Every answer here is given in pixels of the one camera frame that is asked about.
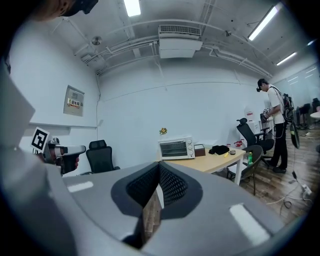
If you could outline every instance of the small box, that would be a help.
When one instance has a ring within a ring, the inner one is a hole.
[[[205,146],[203,144],[194,145],[194,155],[195,157],[203,157],[206,155]]]

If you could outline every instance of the wooden table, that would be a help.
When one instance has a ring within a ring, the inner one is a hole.
[[[314,118],[314,119],[320,119],[320,112],[315,112],[315,113],[312,113],[310,115],[310,117]],[[315,150],[320,153],[320,144],[318,146],[316,146]]]
[[[204,173],[214,173],[222,168],[225,168],[236,162],[236,173],[234,182],[239,185],[241,178],[241,165],[243,162],[243,156],[246,153],[243,150],[230,148],[235,151],[235,155],[229,154],[225,157],[225,154],[209,154],[209,149],[205,149],[205,156],[197,156],[194,159],[180,159],[180,160],[165,160],[165,162],[189,167],[196,169]],[[160,160],[159,153],[157,154],[157,161]]]

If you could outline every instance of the fluorescent light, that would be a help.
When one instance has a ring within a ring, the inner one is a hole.
[[[249,35],[249,39],[252,41],[256,38],[257,35],[264,29],[264,27],[271,21],[271,19],[278,12],[276,7],[273,7],[268,14],[263,18],[262,22],[254,29],[254,31]]]
[[[305,72],[306,74],[307,73],[309,73],[309,72],[311,72],[311,71],[313,71],[313,70],[316,70],[317,68],[315,67],[315,68],[313,68],[313,69],[311,69],[311,70],[309,70],[308,72]]]
[[[124,5],[129,17],[141,14],[139,0],[124,0]]]
[[[307,46],[312,45],[317,39],[312,40],[311,42],[308,42]]]
[[[290,82],[290,81],[292,81],[292,80],[294,80],[294,79],[296,79],[296,78],[298,78],[298,77],[296,76],[295,78],[290,79],[288,82]]]
[[[291,55],[289,55],[288,57],[286,57],[285,59],[281,60],[279,63],[277,63],[276,65],[279,66],[281,65],[282,63],[284,63],[285,61],[289,60],[291,57],[295,56],[297,53],[294,52],[292,53]]]

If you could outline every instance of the green bottle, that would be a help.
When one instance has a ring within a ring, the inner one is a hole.
[[[248,155],[248,166],[252,165],[252,152]]]

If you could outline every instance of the ceiling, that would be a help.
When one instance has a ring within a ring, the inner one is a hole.
[[[159,25],[170,24],[201,28],[204,46],[247,58],[272,75],[283,66],[276,63],[299,52],[310,41],[286,7],[280,9],[254,41],[248,40],[258,22],[278,3],[278,0],[140,0],[141,15],[128,17],[124,0],[99,0],[87,15],[78,12],[66,20],[58,17],[48,25],[98,74],[152,56],[148,42],[159,39]],[[102,38],[98,46],[90,43],[95,36]],[[203,47],[196,55],[208,56],[208,48]]]

